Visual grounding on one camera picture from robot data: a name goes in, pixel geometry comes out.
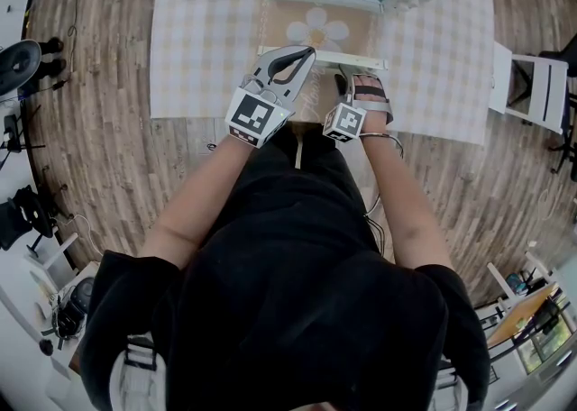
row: checkered tablecloth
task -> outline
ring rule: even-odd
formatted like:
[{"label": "checkered tablecloth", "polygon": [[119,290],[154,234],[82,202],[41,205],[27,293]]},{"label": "checkered tablecloth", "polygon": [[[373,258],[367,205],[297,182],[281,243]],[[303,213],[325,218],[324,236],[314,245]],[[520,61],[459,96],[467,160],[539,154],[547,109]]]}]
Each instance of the checkered tablecloth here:
[{"label": "checkered tablecloth", "polygon": [[[263,25],[274,22],[266,9],[263,0],[156,0],[151,117],[224,117],[257,58]],[[483,143],[493,18],[493,0],[434,0],[381,19],[371,55],[389,62],[382,79],[391,129]]]}]

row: hand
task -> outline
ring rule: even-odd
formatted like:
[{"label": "hand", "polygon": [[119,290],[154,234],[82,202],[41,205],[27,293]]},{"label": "hand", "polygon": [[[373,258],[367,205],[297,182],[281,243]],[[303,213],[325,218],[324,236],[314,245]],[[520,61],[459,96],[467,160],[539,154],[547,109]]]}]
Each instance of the hand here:
[{"label": "hand", "polygon": [[[382,84],[378,79],[371,78],[368,76],[355,76],[354,85],[357,86],[371,86],[378,89],[382,89]],[[357,100],[368,100],[372,102],[385,102],[384,97],[374,96],[372,94],[357,94],[355,96]],[[387,132],[387,114],[383,112],[368,111],[364,118],[364,123],[362,125],[363,132]]]}]

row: wood plank flooring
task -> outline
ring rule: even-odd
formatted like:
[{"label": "wood plank flooring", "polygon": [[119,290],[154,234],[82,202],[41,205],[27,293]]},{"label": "wood plank flooring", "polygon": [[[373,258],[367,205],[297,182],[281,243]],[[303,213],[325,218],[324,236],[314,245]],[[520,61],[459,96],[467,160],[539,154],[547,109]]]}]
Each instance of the wood plank flooring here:
[{"label": "wood plank flooring", "polygon": [[[88,218],[99,250],[135,253],[170,194],[206,156],[206,143],[223,133],[220,121],[150,119],[153,4],[78,0],[71,80],[31,102],[31,110],[42,105],[32,121],[32,142],[48,146],[34,151],[34,165],[50,165],[52,186],[69,185],[60,202]],[[495,0],[495,12],[496,40],[517,53],[558,50],[577,32],[577,0]],[[75,0],[34,0],[29,37],[59,36],[68,58],[74,13]],[[483,147],[401,135],[406,161],[433,203],[476,305],[499,294],[488,262],[504,274],[518,269],[530,240],[537,241],[534,252],[549,265],[577,251],[572,234],[577,184],[569,179],[570,165],[558,176],[549,173],[558,160],[544,148],[550,136],[493,112]],[[363,193],[371,197],[366,160],[355,149],[345,151]],[[540,205],[544,190],[548,196]],[[79,267],[99,259],[86,223],[60,228],[65,237],[80,235],[70,248]],[[390,256],[390,239],[388,248]]]}]

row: white cube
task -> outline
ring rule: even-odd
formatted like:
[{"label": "white cube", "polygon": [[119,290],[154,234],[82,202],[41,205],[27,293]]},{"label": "white cube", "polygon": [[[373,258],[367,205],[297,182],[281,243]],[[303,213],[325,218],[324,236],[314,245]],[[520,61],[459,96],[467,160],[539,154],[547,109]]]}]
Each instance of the white cube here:
[{"label": "white cube", "polygon": [[224,120],[233,137],[260,148],[293,114],[293,111],[237,87]]},{"label": "white cube", "polygon": [[358,139],[366,114],[362,108],[338,104],[326,114],[323,135],[339,142]]}]

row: white flower print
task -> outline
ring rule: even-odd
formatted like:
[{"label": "white flower print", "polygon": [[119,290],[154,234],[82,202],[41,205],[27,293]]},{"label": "white flower print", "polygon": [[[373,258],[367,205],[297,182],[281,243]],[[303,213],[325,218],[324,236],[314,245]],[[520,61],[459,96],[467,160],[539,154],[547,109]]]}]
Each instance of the white flower print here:
[{"label": "white flower print", "polygon": [[307,23],[293,22],[287,27],[287,38],[298,44],[319,50],[341,52],[342,41],[349,36],[349,27],[340,20],[326,22],[326,10],[313,7],[307,12]]}]

